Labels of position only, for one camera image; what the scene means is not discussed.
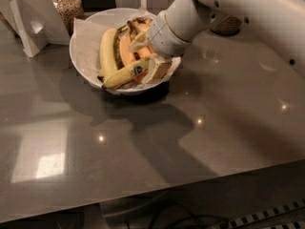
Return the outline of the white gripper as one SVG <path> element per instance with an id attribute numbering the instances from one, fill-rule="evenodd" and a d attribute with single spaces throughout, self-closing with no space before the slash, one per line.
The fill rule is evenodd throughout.
<path id="1" fill-rule="evenodd" d="M 172 30 L 163 10 L 156 15 L 148 29 L 137 32 L 135 29 L 130 33 L 130 52 L 138 52 L 144 47 L 150 46 L 159 55 L 164 57 L 182 56 L 191 45 L 190 42 L 180 39 Z M 161 80 L 172 65 L 171 59 L 162 56 L 153 56 L 149 62 L 148 73 L 142 79 L 143 84 L 154 84 Z"/>

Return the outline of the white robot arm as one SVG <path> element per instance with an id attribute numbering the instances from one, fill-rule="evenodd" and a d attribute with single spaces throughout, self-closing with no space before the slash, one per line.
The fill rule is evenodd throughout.
<path id="1" fill-rule="evenodd" d="M 305 76 L 305 0 L 174 0 L 130 45 L 180 56 L 196 35 L 233 16 Z"/>

